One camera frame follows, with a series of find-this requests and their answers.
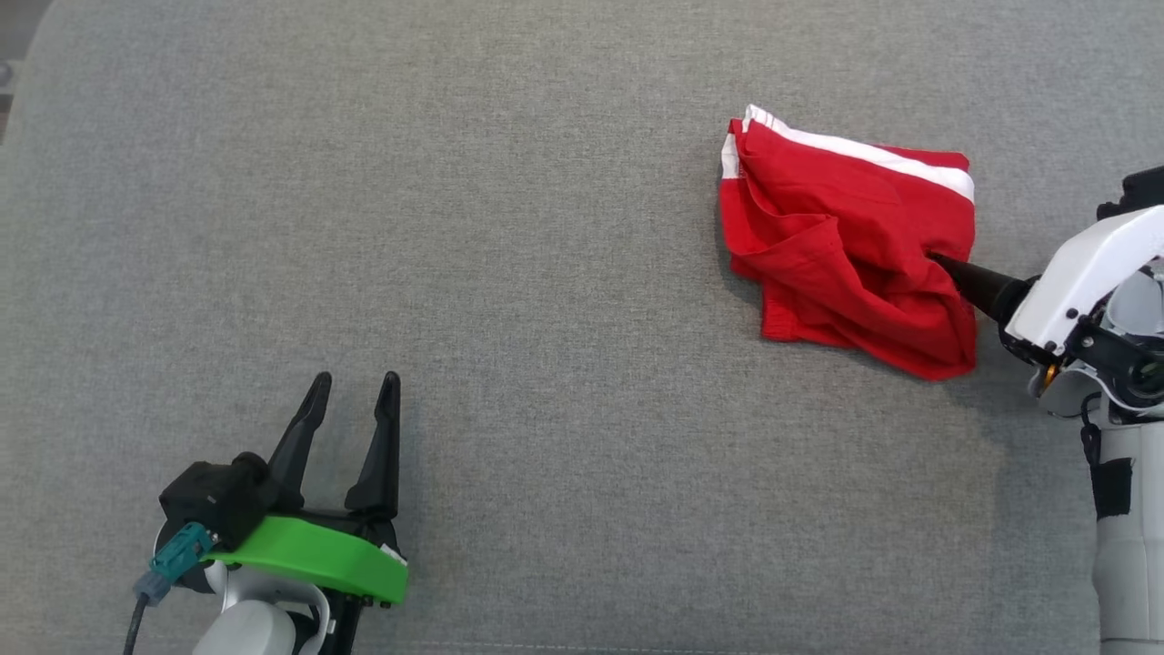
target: gray couch cushion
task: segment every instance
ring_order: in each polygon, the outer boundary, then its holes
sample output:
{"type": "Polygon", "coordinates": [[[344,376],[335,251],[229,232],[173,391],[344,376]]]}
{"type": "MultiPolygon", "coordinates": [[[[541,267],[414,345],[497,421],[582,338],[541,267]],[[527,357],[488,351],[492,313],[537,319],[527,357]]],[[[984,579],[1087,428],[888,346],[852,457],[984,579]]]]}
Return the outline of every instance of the gray couch cushion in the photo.
{"type": "MultiPolygon", "coordinates": [[[[1032,273],[1159,163],[1155,0],[61,0],[0,145],[5,653],[113,652],[194,460],[404,380],[405,605],[360,653],[1094,653],[1076,427],[758,339],[726,121],[958,149],[1032,273]]],[[[217,610],[176,592],[142,653],[217,610]]]]}

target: red cloth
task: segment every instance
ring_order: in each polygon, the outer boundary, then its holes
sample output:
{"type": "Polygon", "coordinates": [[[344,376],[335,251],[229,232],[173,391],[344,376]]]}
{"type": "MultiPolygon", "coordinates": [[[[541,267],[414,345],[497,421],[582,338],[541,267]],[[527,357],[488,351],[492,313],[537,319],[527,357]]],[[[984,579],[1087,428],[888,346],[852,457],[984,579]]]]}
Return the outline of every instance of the red cloth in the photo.
{"type": "Polygon", "coordinates": [[[762,286],[762,336],[859,348],[928,380],[971,371],[973,308],[925,257],[970,256],[966,157],[748,118],[731,122],[719,201],[732,269],[762,286]]]}

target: robotic arm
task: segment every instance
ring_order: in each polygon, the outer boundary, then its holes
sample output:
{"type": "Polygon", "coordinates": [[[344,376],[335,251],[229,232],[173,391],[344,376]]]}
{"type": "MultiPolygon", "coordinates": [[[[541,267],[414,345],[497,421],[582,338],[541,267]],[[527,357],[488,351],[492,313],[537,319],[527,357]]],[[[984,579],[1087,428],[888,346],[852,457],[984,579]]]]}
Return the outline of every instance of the robotic arm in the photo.
{"type": "Polygon", "coordinates": [[[1096,512],[1103,655],[1164,654],[1164,166],[1016,279],[934,255],[1036,375],[1039,406],[1081,417],[1096,512]],[[1090,407],[1093,401],[1098,407],[1090,407]]]}
{"type": "Polygon", "coordinates": [[[250,453],[229,465],[198,462],[162,492],[166,522],[150,571],[134,588],[126,655],[144,608],[171,585],[221,598],[194,655],[347,655],[363,608],[404,599],[407,562],[392,528],[400,379],[384,377],[376,432],[343,510],[305,510],[299,487],[331,387],[331,375],[315,377],[269,462],[250,453]]]}

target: green plastic bracket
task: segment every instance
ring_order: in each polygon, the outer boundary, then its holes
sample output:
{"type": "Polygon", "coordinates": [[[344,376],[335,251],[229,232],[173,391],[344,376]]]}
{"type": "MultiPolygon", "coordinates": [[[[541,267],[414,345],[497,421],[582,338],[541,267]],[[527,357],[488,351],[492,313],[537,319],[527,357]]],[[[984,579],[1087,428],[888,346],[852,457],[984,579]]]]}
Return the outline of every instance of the green plastic bracket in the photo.
{"type": "Polygon", "coordinates": [[[404,600],[405,563],[371,543],[292,517],[267,517],[234,553],[206,560],[243,564],[377,603],[404,600]]]}

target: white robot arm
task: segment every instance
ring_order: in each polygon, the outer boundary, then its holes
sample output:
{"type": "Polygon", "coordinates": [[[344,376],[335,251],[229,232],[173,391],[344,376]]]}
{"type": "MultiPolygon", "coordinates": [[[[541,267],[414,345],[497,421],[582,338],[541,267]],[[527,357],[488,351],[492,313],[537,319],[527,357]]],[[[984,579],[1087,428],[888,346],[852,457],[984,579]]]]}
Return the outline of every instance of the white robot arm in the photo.
{"type": "Polygon", "coordinates": [[[1037,369],[1039,405],[1084,419],[1101,654],[1164,655],[1164,166],[1123,186],[1037,279],[931,256],[1037,369]]]}

